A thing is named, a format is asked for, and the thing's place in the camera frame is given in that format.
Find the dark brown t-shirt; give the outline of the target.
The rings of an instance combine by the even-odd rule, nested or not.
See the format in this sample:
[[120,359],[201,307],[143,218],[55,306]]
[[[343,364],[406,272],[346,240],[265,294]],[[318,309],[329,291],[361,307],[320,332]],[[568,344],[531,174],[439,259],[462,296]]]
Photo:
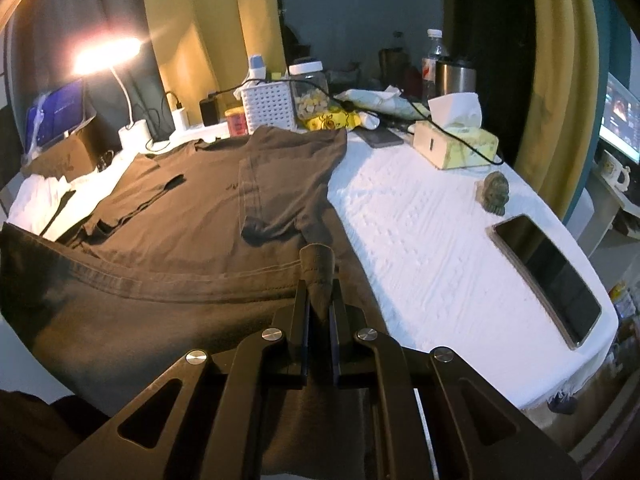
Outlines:
[[30,353],[107,422],[192,350],[217,354],[294,304],[310,313],[306,384],[262,426],[264,474],[369,479],[370,393],[334,380],[329,308],[384,332],[367,275],[328,199],[344,131],[190,141],[139,155],[57,242],[6,224],[1,312]]

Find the black smartphone on table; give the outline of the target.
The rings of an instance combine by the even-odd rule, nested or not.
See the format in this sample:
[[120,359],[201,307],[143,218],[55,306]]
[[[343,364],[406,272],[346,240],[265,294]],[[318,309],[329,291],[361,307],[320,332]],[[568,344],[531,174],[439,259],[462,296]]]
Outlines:
[[488,236],[542,303],[566,344],[582,346],[602,308],[560,248],[526,214],[488,228]]

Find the white textured table cloth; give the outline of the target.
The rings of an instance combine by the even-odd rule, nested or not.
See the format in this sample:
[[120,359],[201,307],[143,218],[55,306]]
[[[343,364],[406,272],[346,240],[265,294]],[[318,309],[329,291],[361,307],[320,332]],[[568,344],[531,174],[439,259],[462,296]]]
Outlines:
[[[604,362],[618,319],[596,272],[550,208],[524,182],[509,202],[514,217],[532,218],[560,248],[602,308],[574,350],[488,236],[494,220],[475,199],[479,172],[438,170],[409,145],[374,150],[345,133],[347,150],[329,180],[328,199],[367,275],[383,333],[416,350],[454,350],[518,408],[582,388]],[[137,156],[164,153],[116,156],[52,214],[49,235],[31,233],[57,242],[114,191]]]

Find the small stone turtle figurine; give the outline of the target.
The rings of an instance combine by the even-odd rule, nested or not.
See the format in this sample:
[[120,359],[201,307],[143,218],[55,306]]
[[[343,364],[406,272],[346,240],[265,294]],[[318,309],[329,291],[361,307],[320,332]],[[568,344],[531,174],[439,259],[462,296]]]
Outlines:
[[509,198],[509,181],[500,171],[491,172],[477,185],[476,199],[484,211],[490,214],[504,216]]

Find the white power strip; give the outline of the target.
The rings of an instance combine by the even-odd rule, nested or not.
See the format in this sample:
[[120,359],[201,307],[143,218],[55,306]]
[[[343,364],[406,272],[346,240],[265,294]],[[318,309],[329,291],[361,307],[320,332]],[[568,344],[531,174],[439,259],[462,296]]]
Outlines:
[[225,122],[211,126],[194,126],[186,129],[175,130],[169,137],[169,144],[180,145],[192,140],[202,140],[212,143],[216,139],[228,139],[230,136],[228,126]]

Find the white mug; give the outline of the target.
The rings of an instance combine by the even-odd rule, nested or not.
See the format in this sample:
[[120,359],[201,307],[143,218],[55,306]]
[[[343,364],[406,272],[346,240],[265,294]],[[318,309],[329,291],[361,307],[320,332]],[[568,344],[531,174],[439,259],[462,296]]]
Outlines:
[[600,177],[614,190],[625,193],[630,185],[630,168],[624,166],[609,151],[604,151],[598,163]]

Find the brown cardboard box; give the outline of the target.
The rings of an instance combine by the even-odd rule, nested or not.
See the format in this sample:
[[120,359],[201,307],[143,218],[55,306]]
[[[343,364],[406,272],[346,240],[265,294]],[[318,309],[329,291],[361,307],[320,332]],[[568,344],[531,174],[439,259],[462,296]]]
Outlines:
[[107,150],[116,154],[121,148],[117,130],[93,117],[23,166],[21,174],[24,177],[32,174],[45,178],[64,177],[70,182],[96,170],[98,158]]

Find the green tissue box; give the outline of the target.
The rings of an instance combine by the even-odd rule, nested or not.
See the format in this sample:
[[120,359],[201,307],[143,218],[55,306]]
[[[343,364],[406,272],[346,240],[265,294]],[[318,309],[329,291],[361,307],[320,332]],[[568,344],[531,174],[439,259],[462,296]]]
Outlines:
[[498,138],[483,128],[480,98],[457,92],[428,101],[430,114],[416,122],[412,147],[439,170],[499,166]]

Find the red tin can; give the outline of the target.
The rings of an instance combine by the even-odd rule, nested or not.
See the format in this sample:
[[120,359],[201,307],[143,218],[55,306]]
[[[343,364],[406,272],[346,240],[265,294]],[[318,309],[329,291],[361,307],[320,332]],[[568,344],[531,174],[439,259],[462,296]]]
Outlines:
[[244,107],[236,106],[229,108],[224,112],[224,118],[226,118],[229,136],[248,135],[248,125]]

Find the black power adapter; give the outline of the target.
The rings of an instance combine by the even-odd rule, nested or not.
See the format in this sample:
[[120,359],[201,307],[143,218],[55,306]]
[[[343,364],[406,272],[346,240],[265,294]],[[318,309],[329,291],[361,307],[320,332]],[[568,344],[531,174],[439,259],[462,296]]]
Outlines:
[[202,123],[205,127],[220,123],[217,98],[213,94],[200,101]]

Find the dark phone near tissue box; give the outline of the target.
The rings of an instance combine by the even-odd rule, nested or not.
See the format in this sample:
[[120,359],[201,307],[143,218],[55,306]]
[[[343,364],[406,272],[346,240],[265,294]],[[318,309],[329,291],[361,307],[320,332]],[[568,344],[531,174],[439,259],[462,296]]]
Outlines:
[[355,133],[365,144],[368,144],[370,148],[391,148],[392,146],[404,143],[404,140],[396,133],[382,127],[374,130],[357,128]]

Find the clear jar with white lid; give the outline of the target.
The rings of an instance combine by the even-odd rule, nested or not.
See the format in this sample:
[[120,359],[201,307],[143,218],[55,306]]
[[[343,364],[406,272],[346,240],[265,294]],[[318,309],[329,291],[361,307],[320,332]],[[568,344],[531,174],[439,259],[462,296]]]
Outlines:
[[329,110],[329,86],[321,61],[303,61],[288,66],[288,80],[300,122],[308,122]]

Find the blue screen tablet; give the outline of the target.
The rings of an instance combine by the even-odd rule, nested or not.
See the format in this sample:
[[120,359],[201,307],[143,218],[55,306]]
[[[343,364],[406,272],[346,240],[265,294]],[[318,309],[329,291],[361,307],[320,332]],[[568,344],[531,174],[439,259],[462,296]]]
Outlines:
[[35,99],[26,115],[25,151],[46,150],[94,116],[82,78]]

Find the steel thermos cup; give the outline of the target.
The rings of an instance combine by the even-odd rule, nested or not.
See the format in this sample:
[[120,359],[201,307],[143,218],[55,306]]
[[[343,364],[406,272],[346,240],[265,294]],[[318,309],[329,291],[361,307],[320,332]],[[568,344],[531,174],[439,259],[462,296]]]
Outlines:
[[476,91],[476,69],[465,60],[442,58],[436,62],[436,94]]

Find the yellow curtain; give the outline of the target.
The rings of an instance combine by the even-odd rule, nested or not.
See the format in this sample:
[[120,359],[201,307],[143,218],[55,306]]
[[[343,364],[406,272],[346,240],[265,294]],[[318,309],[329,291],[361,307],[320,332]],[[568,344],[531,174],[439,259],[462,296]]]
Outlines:
[[193,125],[201,100],[244,79],[250,56],[285,71],[278,0],[143,1],[160,80]]

